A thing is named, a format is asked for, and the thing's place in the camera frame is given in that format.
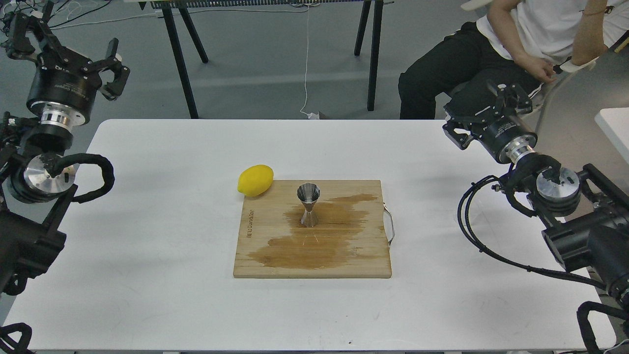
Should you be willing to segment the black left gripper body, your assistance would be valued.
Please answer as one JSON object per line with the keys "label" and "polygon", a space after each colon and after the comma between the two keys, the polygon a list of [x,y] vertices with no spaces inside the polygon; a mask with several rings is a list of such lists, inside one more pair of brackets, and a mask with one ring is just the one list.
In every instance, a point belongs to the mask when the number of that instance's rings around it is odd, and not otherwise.
{"label": "black left gripper body", "polygon": [[46,127],[74,127],[88,123],[103,85],[97,75],[74,73],[58,65],[38,66],[27,97],[27,109]]}

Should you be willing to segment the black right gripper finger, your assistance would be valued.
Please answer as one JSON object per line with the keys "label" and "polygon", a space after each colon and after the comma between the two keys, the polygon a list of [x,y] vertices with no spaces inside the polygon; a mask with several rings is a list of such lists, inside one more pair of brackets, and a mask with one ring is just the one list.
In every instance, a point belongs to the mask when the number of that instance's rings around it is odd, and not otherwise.
{"label": "black right gripper finger", "polygon": [[487,106],[473,115],[456,115],[449,104],[443,108],[447,114],[446,124],[442,127],[443,132],[459,149],[465,150],[476,140],[485,150],[490,151],[485,134],[492,118],[492,106]]}
{"label": "black right gripper finger", "polygon": [[533,102],[529,94],[518,84],[496,84],[492,80],[486,81],[487,89],[496,96],[495,104],[491,107],[487,118],[519,117],[533,111]]}

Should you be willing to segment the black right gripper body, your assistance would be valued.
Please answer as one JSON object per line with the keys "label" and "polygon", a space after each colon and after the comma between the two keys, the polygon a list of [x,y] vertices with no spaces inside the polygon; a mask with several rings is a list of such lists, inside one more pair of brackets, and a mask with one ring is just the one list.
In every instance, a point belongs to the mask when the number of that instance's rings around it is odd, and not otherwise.
{"label": "black right gripper body", "polygon": [[517,164],[533,152],[538,136],[518,116],[485,111],[478,118],[480,123],[474,128],[474,137],[497,163]]}

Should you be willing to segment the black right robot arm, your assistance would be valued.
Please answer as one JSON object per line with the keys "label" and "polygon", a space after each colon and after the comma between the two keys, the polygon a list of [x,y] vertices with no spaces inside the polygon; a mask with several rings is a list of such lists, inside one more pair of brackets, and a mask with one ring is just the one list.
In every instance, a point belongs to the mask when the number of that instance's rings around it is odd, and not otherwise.
{"label": "black right robot arm", "polygon": [[[481,253],[528,272],[594,286],[613,298],[617,306],[582,303],[576,313],[580,336],[587,352],[603,352],[589,321],[600,312],[623,321],[628,331],[628,196],[592,164],[575,172],[550,155],[534,150],[538,137],[521,120],[532,111],[532,99],[519,85],[487,83],[495,102],[478,114],[459,115],[450,105],[443,126],[460,149],[478,141],[499,164],[509,164],[506,174],[489,175],[473,183],[457,207],[463,235]],[[510,206],[526,217],[537,217],[545,226],[544,241],[562,271],[519,264],[492,251],[475,235],[469,211],[476,193],[491,184]]]}

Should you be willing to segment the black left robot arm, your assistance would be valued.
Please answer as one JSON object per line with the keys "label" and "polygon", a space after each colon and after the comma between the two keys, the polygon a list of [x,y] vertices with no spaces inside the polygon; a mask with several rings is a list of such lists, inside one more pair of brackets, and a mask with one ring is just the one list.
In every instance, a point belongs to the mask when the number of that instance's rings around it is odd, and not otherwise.
{"label": "black left robot arm", "polygon": [[49,270],[64,248],[59,231],[69,206],[103,197],[112,190],[112,163],[98,154],[67,154],[72,130],[89,123],[97,94],[115,101],[130,69],[109,42],[103,59],[92,59],[62,45],[49,22],[61,6],[40,7],[1,16],[1,51],[8,59],[31,62],[33,81],[25,106],[28,117],[8,107],[18,69],[2,63],[1,76],[1,293],[17,296],[27,282]]}

